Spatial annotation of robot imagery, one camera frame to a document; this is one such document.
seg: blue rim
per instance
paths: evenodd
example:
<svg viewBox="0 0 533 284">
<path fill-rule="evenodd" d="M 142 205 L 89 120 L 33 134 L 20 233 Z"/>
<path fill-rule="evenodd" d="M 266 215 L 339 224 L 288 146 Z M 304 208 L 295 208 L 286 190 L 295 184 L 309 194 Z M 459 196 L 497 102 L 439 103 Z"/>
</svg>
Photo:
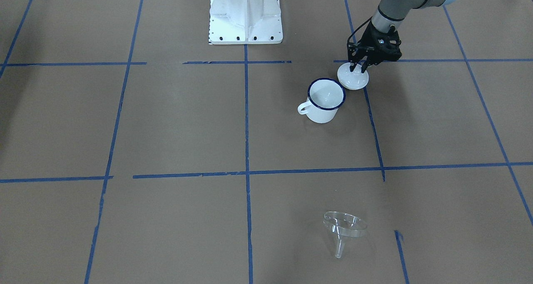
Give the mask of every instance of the blue rim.
<svg viewBox="0 0 533 284">
<path fill-rule="evenodd" d="M 341 90 L 342 90 L 342 101 L 341 101 L 341 103 L 340 103 L 339 105 L 337 105 L 337 106 L 335 106 L 335 107 L 333 107 L 333 108 L 324 108 L 324 107 L 322 107 L 322 106 L 317 105 L 315 102 L 313 102 L 313 99 L 311 98 L 311 86 L 313 86 L 313 84 L 314 84 L 316 81 L 320 81 L 320 80 L 330 80 L 330 81 L 333 81 L 333 82 L 337 83 L 337 85 L 341 88 Z M 318 78 L 318 79 L 316 79 L 315 81 L 313 81 L 313 82 L 311 83 L 311 85 L 309 85 L 309 88 L 307 89 L 307 96 L 308 96 L 309 100 L 311 101 L 311 103 L 312 103 L 315 107 L 320 108 L 320 109 L 322 109 L 322 110 L 335 110 L 335 109 L 341 107 L 342 104 L 344 104 L 344 101 L 346 100 L 346 91 L 344 90 L 344 87 L 342 87 L 341 83 L 339 83 L 339 82 L 338 82 L 337 80 L 335 80 L 335 79 L 331 79 L 331 78 Z"/>
</svg>

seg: gray robot arm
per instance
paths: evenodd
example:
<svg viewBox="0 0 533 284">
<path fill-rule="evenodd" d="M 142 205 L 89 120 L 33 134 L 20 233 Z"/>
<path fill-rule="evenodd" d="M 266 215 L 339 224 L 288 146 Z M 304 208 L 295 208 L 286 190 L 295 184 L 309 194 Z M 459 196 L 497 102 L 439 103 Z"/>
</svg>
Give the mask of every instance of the gray robot arm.
<svg viewBox="0 0 533 284">
<path fill-rule="evenodd" d="M 348 38 L 348 60 L 354 71 L 355 64 L 365 56 L 367 59 L 361 67 L 364 73 L 368 66 L 378 65 L 383 61 L 397 61 L 401 57 L 398 27 L 411 9 L 447 5 L 455 0 L 381 0 L 376 13 L 358 43 L 350 42 L 357 30 Z"/>
</svg>

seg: cup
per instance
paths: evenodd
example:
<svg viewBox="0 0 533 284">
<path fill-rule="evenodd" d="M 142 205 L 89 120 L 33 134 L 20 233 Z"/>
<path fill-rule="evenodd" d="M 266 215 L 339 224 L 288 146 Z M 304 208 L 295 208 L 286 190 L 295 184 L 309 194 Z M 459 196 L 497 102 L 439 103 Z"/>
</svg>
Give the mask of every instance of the cup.
<svg viewBox="0 0 533 284">
<path fill-rule="evenodd" d="M 298 113 L 316 123 L 327 123 L 333 119 L 337 109 L 346 100 L 342 85 L 330 78 L 316 79 L 309 85 L 307 101 L 298 106 Z"/>
<path fill-rule="evenodd" d="M 368 72 L 361 73 L 361 64 L 357 64 L 353 72 L 350 72 L 350 63 L 346 62 L 337 70 L 337 78 L 347 89 L 361 89 L 368 84 Z"/>
</svg>

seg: white enamel mug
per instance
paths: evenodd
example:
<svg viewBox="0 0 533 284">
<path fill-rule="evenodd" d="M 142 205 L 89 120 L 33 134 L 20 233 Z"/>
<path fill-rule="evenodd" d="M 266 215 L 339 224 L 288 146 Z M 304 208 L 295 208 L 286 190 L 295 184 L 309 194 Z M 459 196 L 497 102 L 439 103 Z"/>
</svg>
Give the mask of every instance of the white enamel mug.
<svg viewBox="0 0 533 284">
<path fill-rule="evenodd" d="M 313 122 L 327 123 L 344 100 L 346 92 L 340 83 L 330 78 L 319 78 L 309 85 L 307 101 L 298 106 L 298 113 L 307 115 Z"/>
</svg>

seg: gray surface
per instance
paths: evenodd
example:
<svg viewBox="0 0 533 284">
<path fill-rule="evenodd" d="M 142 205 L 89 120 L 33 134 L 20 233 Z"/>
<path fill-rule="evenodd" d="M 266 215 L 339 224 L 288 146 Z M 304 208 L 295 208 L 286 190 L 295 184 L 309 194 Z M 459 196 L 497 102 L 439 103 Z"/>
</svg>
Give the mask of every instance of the gray surface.
<svg viewBox="0 0 533 284">
<path fill-rule="evenodd" d="M 0 1 L 3 62 L 28 0 Z M 533 227 L 517 190 L 533 206 L 531 62 L 471 62 L 508 159 L 529 165 L 512 167 L 517 183 L 507 166 L 456 166 L 505 164 L 465 62 L 371 67 L 384 166 L 416 169 L 386 170 L 384 183 L 364 91 L 347 92 L 325 125 L 296 112 L 310 82 L 335 78 L 333 60 L 346 58 L 344 0 L 280 1 L 284 42 L 251 45 L 248 59 L 291 64 L 184 65 L 242 61 L 245 48 L 207 44 L 209 0 L 144 0 L 132 59 L 147 65 L 5 69 L 0 282 L 82 283 L 92 262 L 90 283 L 244 284 L 252 269 L 259 284 L 401 284 L 395 230 L 411 283 L 533 282 Z M 379 0 L 348 3 L 358 26 Z M 138 6 L 34 0 L 8 62 L 126 62 Z M 468 58 L 533 57 L 531 0 L 447 8 Z M 409 13 L 400 37 L 402 59 L 463 58 L 442 8 Z M 110 155 L 114 177 L 103 181 Z M 63 178 L 90 176 L 99 178 Z M 369 224 L 340 261 L 321 225 L 326 210 Z"/>
</svg>

